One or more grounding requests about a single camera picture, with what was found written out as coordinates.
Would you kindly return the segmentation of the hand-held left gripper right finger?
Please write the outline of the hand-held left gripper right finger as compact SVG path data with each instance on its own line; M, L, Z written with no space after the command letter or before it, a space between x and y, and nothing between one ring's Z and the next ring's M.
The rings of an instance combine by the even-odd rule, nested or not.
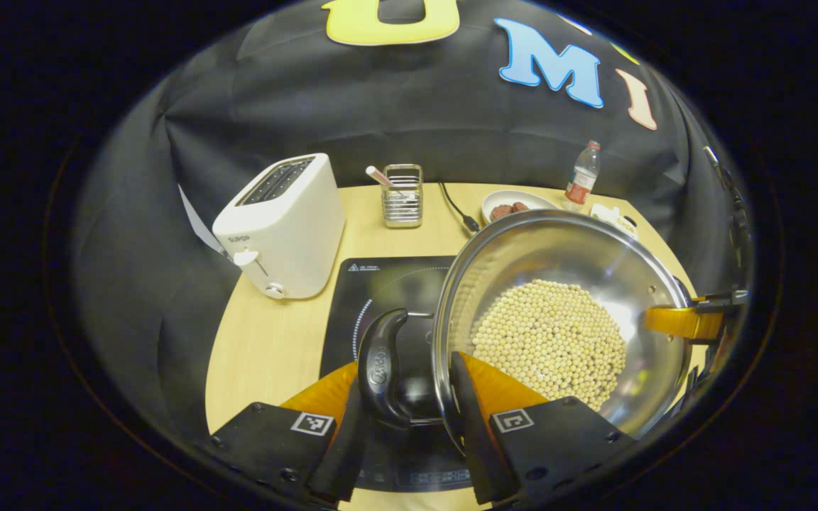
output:
M497 507L564 495L613 468L634 440L576 397L550 400L454 352L450 378L475 498Z

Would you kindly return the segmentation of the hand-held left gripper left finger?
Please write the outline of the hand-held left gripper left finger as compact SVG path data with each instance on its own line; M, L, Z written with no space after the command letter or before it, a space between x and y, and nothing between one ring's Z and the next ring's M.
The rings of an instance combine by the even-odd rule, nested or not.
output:
M211 457L302 504L350 501L370 423L357 376L353 361L281 405L247 405L211 434Z

